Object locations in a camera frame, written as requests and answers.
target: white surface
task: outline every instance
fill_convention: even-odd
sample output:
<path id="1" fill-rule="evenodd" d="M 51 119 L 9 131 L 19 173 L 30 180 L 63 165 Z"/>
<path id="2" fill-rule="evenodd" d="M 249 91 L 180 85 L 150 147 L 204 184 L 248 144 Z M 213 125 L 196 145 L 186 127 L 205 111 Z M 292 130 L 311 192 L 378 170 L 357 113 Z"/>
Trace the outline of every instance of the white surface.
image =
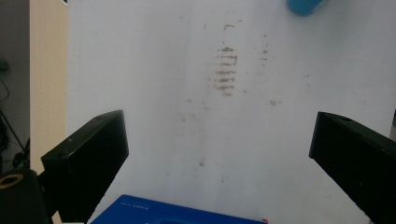
<path id="1" fill-rule="evenodd" d="M 367 223 L 308 151 L 319 110 L 389 135 L 396 2 L 380 2 L 301 18 L 284 1 L 70 1 L 68 132 L 122 108 L 131 152 L 94 216 L 130 194 L 270 223 Z"/>

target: blue cup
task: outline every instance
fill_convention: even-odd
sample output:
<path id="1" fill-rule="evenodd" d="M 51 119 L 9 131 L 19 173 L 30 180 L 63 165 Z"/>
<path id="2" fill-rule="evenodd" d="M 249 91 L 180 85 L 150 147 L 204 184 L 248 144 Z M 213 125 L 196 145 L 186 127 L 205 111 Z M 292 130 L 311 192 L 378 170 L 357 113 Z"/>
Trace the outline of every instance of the blue cup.
<path id="1" fill-rule="evenodd" d="M 314 13 L 325 0 L 288 0 L 289 8 L 300 16 L 308 16 Z"/>

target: blue box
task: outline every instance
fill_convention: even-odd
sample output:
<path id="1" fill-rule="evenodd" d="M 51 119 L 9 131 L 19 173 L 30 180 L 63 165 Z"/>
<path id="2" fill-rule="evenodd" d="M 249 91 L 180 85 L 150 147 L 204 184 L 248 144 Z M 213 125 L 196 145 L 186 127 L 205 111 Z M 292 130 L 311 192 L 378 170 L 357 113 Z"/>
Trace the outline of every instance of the blue box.
<path id="1" fill-rule="evenodd" d="M 262 224 L 240 217 L 121 195 L 92 224 Z"/>

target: blue package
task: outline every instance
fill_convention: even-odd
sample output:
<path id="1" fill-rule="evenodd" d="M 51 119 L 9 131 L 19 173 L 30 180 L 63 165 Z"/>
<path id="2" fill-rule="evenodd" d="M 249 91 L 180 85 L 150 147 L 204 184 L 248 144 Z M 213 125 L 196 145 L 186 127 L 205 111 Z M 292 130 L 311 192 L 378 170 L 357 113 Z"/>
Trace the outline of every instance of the blue package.
<path id="1" fill-rule="evenodd" d="M 262 224 L 152 200 L 121 195 L 92 224 Z"/>
<path id="2" fill-rule="evenodd" d="M 300 16 L 307 16 L 314 13 L 324 0 L 288 0 L 289 8 Z"/>

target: blue object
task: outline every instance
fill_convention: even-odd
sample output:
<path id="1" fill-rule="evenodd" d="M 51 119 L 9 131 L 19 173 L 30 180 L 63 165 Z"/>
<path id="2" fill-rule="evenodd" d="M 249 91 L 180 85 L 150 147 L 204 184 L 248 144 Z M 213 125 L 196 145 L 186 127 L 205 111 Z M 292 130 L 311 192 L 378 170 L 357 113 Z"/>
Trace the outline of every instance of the blue object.
<path id="1" fill-rule="evenodd" d="M 288 0 L 289 8 L 300 16 L 314 13 L 325 0 Z"/>
<path id="2" fill-rule="evenodd" d="M 262 224 L 152 200 L 122 195 L 92 224 Z"/>

